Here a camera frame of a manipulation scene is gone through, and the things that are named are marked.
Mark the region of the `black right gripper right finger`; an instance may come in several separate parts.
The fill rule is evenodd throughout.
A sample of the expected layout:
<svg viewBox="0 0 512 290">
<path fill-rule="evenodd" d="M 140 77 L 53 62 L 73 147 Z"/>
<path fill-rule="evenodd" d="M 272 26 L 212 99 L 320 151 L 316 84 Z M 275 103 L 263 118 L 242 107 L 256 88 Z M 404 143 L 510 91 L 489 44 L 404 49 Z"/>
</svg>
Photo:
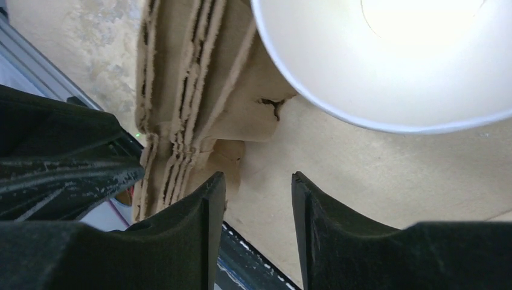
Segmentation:
<svg viewBox="0 0 512 290">
<path fill-rule="evenodd" d="M 509 222 L 419 222 L 399 230 L 292 175 L 304 289 L 510 289 Z"/>
</svg>

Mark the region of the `brown pulp cup carrier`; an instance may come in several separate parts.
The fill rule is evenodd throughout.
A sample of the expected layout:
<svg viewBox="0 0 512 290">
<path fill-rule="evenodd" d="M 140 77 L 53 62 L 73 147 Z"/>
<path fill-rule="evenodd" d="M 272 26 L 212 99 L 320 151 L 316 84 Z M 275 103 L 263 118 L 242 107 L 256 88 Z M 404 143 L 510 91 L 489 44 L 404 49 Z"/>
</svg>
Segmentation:
<svg viewBox="0 0 512 290">
<path fill-rule="evenodd" d="M 146 136 L 134 221 L 183 199 L 216 171 L 240 186 L 247 142 L 272 138 L 293 89 L 267 53 L 249 1 L 147 1 L 135 123 Z"/>
</svg>

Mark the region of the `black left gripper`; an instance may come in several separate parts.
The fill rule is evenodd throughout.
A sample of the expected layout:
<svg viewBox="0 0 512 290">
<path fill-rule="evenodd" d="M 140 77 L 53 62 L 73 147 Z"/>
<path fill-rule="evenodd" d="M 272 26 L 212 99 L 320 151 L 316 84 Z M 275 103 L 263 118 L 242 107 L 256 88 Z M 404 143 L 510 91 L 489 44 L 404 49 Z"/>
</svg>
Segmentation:
<svg viewBox="0 0 512 290">
<path fill-rule="evenodd" d="M 73 221 L 144 176 L 110 113 L 1 86 L 1 220 Z"/>
</svg>

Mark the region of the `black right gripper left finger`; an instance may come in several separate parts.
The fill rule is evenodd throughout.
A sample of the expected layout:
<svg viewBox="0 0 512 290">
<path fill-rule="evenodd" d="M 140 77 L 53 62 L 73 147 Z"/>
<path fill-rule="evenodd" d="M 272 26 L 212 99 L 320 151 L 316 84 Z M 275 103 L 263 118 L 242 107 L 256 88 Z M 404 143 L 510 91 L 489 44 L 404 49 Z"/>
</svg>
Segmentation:
<svg viewBox="0 0 512 290">
<path fill-rule="evenodd" d="M 225 176 L 124 231 L 2 222 L 2 289 L 213 289 Z"/>
</svg>

